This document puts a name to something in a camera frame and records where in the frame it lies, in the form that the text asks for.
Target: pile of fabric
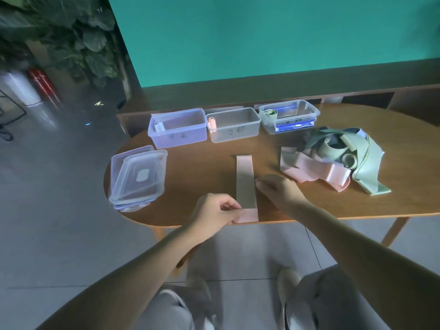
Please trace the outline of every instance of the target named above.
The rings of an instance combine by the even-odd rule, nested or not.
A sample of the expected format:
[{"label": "pile of fabric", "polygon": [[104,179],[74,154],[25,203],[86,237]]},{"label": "pile of fabric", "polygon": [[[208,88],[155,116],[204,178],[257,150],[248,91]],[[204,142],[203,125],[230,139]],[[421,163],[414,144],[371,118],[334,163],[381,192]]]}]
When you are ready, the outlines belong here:
[{"label": "pile of fabric", "polygon": [[360,128],[315,130],[305,150],[281,148],[280,169],[299,183],[323,179],[338,192],[350,175],[370,195],[391,192],[377,180],[384,151]]}]

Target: pink fabric strip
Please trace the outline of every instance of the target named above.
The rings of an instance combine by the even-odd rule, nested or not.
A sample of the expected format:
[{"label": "pink fabric strip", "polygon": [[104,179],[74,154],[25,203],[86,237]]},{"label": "pink fabric strip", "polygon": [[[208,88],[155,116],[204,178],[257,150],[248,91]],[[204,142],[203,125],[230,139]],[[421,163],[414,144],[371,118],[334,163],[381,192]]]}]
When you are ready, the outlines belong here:
[{"label": "pink fabric strip", "polygon": [[237,201],[244,209],[236,223],[258,221],[252,155],[237,156]]},{"label": "pink fabric strip", "polygon": [[298,183],[323,179],[338,192],[343,191],[350,184],[350,169],[334,162],[323,162],[310,150],[302,153],[296,152],[296,148],[283,147],[280,169]]}]

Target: forearm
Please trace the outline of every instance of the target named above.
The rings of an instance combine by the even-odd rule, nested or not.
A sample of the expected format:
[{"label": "forearm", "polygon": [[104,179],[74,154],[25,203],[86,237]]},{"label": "forearm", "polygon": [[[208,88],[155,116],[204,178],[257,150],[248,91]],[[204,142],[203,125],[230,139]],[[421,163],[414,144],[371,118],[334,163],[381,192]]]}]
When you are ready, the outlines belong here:
[{"label": "forearm", "polygon": [[39,329],[129,329],[176,264],[196,244],[188,228],[174,230],[153,248],[87,288]]},{"label": "forearm", "polygon": [[301,205],[292,213],[321,241],[388,326],[413,329],[423,328],[423,322],[433,324],[440,294],[436,274],[313,205]]}]

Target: left hand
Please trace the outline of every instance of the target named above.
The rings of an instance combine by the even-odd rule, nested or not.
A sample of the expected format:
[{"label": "left hand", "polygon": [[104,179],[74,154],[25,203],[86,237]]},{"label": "left hand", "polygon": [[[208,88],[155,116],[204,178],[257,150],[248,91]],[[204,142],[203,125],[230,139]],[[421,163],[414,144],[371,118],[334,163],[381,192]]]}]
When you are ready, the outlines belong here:
[{"label": "left hand", "polygon": [[242,212],[241,208],[229,194],[208,193],[197,201],[187,226],[199,244],[231,221],[238,219]]}]

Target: right hand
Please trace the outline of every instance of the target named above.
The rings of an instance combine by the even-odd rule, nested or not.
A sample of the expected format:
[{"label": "right hand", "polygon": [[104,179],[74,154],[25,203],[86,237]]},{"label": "right hand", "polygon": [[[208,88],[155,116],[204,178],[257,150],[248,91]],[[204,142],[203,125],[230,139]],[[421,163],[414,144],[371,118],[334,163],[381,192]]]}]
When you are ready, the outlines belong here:
[{"label": "right hand", "polygon": [[298,185],[286,177],[279,175],[259,177],[255,181],[255,186],[288,216],[292,216],[292,210],[297,205],[311,205]]}]

